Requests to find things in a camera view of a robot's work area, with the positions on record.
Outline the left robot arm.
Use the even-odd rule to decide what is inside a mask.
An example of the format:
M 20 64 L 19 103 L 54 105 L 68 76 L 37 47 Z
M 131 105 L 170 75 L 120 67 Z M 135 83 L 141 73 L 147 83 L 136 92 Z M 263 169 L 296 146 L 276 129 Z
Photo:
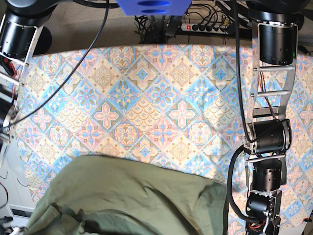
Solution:
M 246 101 L 239 100 L 244 144 L 233 154 L 227 177 L 227 197 L 248 235 L 276 235 L 280 230 L 280 187 L 287 182 L 286 153 L 292 130 L 286 117 L 295 75 L 300 14 L 306 0 L 249 0 L 252 30 L 252 80 Z M 246 155 L 246 210 L 232 195 L 238 156 Z

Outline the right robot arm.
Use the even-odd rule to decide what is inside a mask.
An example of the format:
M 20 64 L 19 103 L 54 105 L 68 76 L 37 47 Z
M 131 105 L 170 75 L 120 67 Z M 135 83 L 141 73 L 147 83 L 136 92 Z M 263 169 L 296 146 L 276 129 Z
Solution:
M 51 34 L 44 24 L 50 19 L 59 0 L 6 0 L 0 22 L 0 85 L 7 81 L 11 92 L 0 91 L 0 158 L 11 142 L 11 128 L 17 119 L 17 99 L 21 83 L 14 64 L 24 70 L 34 52 L 45 53 L 51 46 Z

